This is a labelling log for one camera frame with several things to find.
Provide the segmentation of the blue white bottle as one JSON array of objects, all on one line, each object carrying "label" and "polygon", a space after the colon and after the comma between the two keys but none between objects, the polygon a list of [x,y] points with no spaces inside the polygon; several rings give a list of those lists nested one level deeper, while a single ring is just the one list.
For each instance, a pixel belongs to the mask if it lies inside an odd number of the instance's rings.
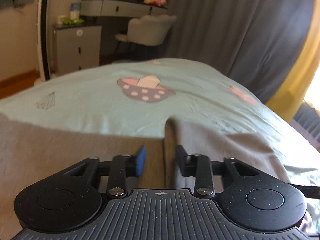
[{"label": "blue white bottle", "polygon": [[80,10],[81,10],[81,3],[80,2],[74,2],[71,3],[70,8],[70,19],[71,20],[77,20],[80,17]]}]

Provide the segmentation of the white upholstered vanity chair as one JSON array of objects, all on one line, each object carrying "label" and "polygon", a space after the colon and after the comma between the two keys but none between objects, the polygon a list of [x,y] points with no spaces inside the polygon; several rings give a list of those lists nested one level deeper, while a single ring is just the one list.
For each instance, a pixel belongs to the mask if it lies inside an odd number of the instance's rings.
[{"label": "white upholstered vanity chair", "polygon": [[176,16],[169,15],[145,15],[141,18],[129,20],[127,33],[118,33],[114,36],[118,41],[114,54],[118,51],[122,43],[134,43],[147,47],[160,46],[176,20]]}]

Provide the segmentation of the grey drawer cabinet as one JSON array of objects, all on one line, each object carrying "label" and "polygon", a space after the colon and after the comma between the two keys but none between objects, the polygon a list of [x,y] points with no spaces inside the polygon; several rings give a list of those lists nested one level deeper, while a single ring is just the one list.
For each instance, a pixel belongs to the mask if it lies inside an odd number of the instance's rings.
[{"label": "grey drawer cabinet", "polygon": [[53,26],[53,61],[58,75],[99,66],[102,26]]}]

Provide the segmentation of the white black floor standing unit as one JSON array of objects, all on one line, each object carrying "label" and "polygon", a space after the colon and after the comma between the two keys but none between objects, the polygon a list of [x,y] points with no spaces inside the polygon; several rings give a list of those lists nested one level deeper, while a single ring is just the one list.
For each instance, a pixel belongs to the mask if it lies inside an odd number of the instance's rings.
[{"label": "white black floor standing unit", "polygon": [[50,80],[50,66],[47,46],[47,9],[48,0],[37,0],[37,56],[41,82]]}]

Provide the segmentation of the grey vanity desk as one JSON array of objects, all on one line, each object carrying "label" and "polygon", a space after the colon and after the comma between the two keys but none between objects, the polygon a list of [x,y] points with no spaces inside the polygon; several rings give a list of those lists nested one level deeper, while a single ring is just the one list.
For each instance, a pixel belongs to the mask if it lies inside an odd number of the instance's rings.
[{"label": "grey vanity desk", "polygon": [[80,15],[85,17],[141,18],[166,14],[166,8],[123,0],[83,0],[80,8]]}]

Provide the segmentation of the mint green patterned bed sheet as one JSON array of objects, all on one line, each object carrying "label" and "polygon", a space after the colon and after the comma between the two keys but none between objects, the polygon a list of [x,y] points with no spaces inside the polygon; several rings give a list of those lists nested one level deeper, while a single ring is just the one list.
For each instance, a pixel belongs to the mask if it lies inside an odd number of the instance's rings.
[{"label": "mint green patterned bed sheet", "polygon": [[161,138],[170,118],[220,134],[262,136],[291,182],[319,185],[319,152],[239,83],[184,59],[115,63],[56,77],[1,100],[1,113],[34,125]]}]

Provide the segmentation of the pink items on desk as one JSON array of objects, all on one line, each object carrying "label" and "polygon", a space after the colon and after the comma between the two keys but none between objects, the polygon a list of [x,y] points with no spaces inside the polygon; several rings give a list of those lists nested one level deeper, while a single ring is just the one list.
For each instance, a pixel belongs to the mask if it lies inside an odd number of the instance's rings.
[{"label": "pink items on desk", "polygon": [[158,7],[166,7],[168,4],[168,0],[144,0],[145,4],[155,5]]}]

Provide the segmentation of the green tray on cabinet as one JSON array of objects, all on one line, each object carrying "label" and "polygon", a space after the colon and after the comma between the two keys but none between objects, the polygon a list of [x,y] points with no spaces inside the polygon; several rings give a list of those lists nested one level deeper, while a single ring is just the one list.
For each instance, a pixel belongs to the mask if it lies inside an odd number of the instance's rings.
[{"label": "green tray on cabinet", "polygon": [[65,18],[62,20],[63,25],[76,25],[76,24],[83,24],[85,21],[83,19],[70,19],[70,18]]}]

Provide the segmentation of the yellow curtain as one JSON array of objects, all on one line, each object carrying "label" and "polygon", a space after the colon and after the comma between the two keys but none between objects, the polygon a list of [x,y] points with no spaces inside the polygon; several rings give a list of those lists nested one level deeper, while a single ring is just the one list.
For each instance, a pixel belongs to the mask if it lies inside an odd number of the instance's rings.
[{"label": "yellow curtain", "polygon": [[283,84],[266,103],[274,113],[291,122],[319,67],[319,15],[314,15],[302,51]]}]

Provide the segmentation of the grey curtain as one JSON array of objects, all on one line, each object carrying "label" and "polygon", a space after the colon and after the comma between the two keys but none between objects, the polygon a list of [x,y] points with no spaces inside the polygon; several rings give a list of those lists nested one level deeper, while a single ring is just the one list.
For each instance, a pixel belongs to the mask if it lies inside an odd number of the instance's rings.
[{"label": "grey curtain", "polygon": [[267,102],[302,51],[315,0],[169,0],[162,57],[199,61]]}]

